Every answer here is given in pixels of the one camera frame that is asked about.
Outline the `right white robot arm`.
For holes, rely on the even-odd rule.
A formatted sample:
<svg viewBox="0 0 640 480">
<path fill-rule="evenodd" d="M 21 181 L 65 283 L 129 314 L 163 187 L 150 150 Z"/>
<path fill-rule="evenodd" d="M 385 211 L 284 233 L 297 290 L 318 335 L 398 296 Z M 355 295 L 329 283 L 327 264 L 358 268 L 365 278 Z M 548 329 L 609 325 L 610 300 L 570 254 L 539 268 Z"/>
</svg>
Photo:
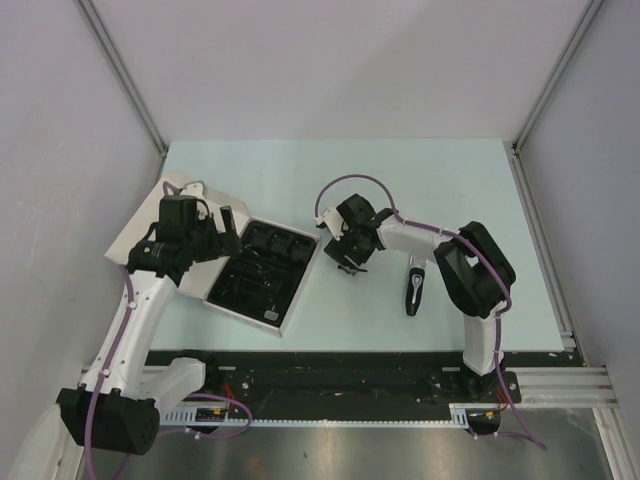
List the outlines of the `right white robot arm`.
<svg viewBox="0 0 640 480">
<path fill-rule="evenodd" d="M 358 194 L 317 212 L 315 222 L 332 235 L 324 252 L 350 275 L 362 272 L 375 251 L 407 253 L 409 315 L 419 306 L 426 266 L 435 264 L 450 300 L 464 314 L 462 391 L 473 401 L 484 401 L 496 391 L 504 371 L 496 318 L 498 307 L 510 301 L 516 274 L 483 224 L 472 221 L 450 232 L 402 219 L 391 208 L 375 211 Z"/>
</svg>

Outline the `white box with black tray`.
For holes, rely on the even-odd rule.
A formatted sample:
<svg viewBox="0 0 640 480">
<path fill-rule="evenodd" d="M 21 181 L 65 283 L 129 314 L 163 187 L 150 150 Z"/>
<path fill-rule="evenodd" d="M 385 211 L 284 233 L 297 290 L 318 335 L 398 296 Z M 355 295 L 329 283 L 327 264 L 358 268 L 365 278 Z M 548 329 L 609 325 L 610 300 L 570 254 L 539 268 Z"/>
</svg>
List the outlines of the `white box with black tray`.
<svg viewBox="0 0 640 480">
<path fill-rule="evenodd" d="M 135 283 L 161 282 L 281 337 L 319 245 L 317 236 L 255 218 L 239 198 L 174 172 L 153 187 L 105 256 Z"/>
</svg>

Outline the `silver black hair clipper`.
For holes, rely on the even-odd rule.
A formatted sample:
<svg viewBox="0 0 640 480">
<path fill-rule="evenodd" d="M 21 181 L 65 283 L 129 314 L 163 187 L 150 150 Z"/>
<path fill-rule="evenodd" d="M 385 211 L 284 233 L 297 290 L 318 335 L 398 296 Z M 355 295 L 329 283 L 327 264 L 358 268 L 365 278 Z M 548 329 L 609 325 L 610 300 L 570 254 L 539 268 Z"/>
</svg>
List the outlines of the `silver black hair clipper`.
<svg viewBox="0 0 640 480">
<path fill-rule="evenodd" d="M 405 289 L 405 312 L 410 317 L 414 317 L 417 314 L 421 305 L 426 265 L 427 261 L 425 259 L 416 256 L 409 258 Z"/>
</svg>

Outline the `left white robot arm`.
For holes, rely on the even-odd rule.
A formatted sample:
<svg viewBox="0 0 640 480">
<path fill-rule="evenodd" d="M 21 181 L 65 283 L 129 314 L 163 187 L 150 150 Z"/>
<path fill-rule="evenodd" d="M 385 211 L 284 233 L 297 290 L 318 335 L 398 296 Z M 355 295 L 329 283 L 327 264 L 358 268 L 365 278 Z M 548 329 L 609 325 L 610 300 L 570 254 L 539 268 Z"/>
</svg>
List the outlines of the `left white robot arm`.
<svg viewBox="0 0 640 480">
<path fill-rule="evenodd" d="M 213 213 L 204 199 L 182 194 L 159 200 L 157 220 L 126 255 L 123 295 L 99 353 L 78 387 L 58 394 L 61 419 L 77 445 L 144 455 L 163 415 L 191 394 L 207 400 L 219 392 L 214 356 L 194 350 L 183 351 L 149 382 L 142 374 L 184 275 L 195 264 L 240 250 L 231 207 Z"/>
</svg>

